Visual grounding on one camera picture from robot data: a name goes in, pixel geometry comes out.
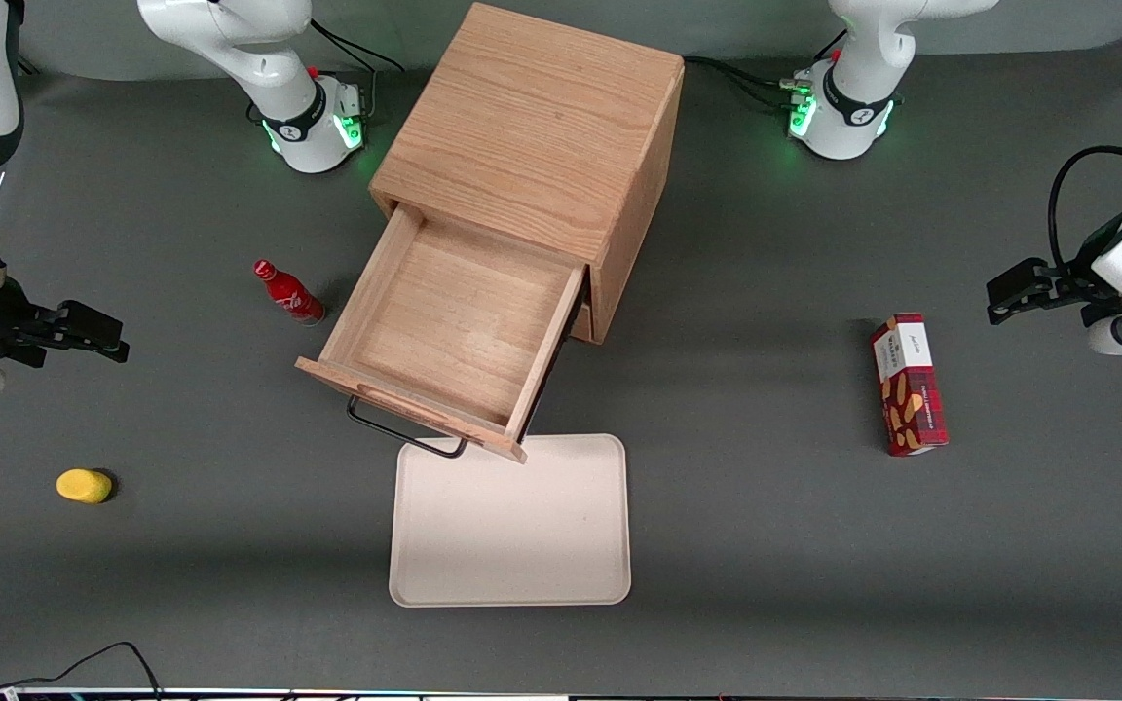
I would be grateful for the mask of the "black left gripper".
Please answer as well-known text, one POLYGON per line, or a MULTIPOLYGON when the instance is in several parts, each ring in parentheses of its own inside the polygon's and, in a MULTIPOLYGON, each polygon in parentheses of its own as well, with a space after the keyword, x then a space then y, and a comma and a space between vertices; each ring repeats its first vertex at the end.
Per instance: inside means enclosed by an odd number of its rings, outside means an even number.
POLYGON ((1068 305, 1086 303, 1080 310, 1085 328, 1109 323, 1122 315, 1122 294, 1094 271, 1097 253, 1077 253, 1063 262, 1059 275, 1041 258, 1026 258, 986 283, 986 316, 997 325, 1017 314, 1056 308, 1057 294, 1068 305))

